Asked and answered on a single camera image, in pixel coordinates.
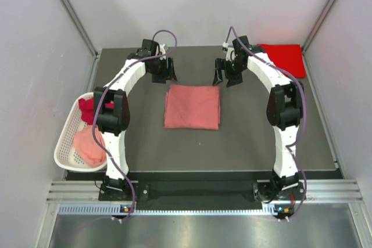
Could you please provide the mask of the salmon pink t shirt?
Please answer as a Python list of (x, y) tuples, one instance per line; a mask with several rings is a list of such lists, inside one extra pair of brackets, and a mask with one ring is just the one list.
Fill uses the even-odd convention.
[(218, 130), (220, 125), (220, 88), (172, 84), (166, 93), (166, 129)]

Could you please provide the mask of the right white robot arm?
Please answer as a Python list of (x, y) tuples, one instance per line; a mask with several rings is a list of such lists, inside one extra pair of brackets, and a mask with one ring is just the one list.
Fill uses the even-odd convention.
[(215, 60), (214, 86), (224, 79), (228, 87), (238, 85), (242, 72), (249, 70), (269, 93), (266, 117), (274, 129), (276, 159), (270, 183), (258, 187), (256, 195), (266, 203), (285, 199), (299, 185), (295, 141), (303, 118), (302, 84), (287, 77), (265, 50), (251, 45), (246, 36), (234, 39), (232, 44), (223, 43), (222, 50), (226, 56)]

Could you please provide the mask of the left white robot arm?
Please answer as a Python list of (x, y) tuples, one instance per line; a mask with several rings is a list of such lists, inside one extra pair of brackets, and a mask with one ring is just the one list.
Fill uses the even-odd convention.
[(92, 134), (95, 141), (101, 135), (103, 143), (98, 146), (105, 152), (107, 169), (100, 189), (100, 200), (134, 200), (135, 190), (128, 178), (124, 143), (130, 123), (128, 95), (136, 83), (146, 74), (154, 83), (176, 81), (173, 58), (168, 55), (166, 44), (144, 39), (142, 45), (131, 53), (115, 77), (103, 87), (94, 89), (94, 123)]

